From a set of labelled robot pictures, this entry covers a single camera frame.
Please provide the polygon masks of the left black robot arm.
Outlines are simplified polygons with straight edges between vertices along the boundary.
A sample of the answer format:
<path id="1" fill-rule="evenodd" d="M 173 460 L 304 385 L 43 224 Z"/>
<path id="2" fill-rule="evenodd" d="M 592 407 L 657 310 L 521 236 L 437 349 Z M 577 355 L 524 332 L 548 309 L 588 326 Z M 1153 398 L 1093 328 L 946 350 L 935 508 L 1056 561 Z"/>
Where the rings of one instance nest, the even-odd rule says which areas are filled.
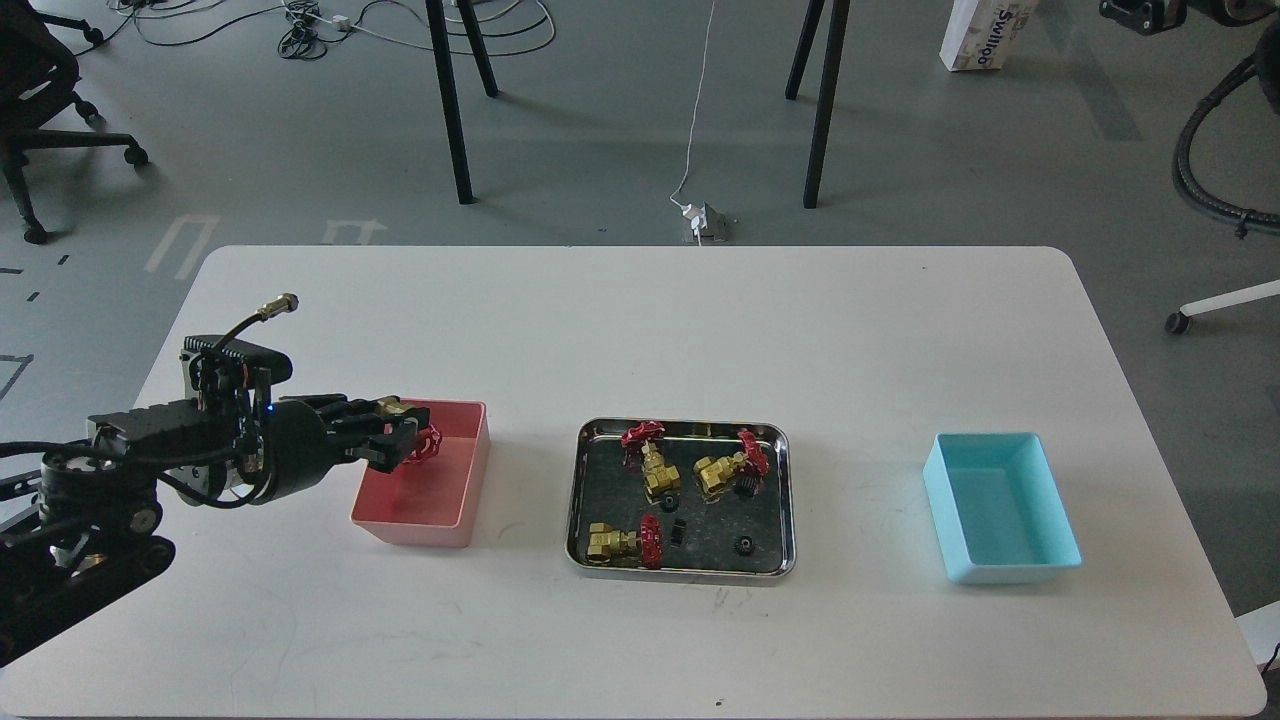
<path id="1" fill-rule="evenodd" d="M 38 470 L 3 482 L 4 498 L 35 497 L 3 523 L 3 661 L 169 569 L 177 550 L 157 533 L 159 486 L 238 509 L 307 489 L 340 464 L 394 471 L 425 454 L 430 416 L 396 396 L 187 398 L 92 416 L 84 441 L 4 445 L 6 455 L 44 456 Z"/>

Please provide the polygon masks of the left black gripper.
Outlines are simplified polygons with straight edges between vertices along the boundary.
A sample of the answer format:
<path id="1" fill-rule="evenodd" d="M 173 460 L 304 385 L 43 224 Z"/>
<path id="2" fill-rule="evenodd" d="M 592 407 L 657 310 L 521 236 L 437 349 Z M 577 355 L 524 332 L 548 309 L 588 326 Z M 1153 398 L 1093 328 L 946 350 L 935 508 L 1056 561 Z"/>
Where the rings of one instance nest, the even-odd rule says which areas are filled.
<path id="1" fill-rule="evenodd" d="M 404 420 L 396 396 L 285 396 L 268 411 L 266 462 L 269 478 L 253 501 L 268 503 L 316 486 L 334 466 L 365 461 L 374 471 L 390 474 L 415 451 L 420 424 Z"/>

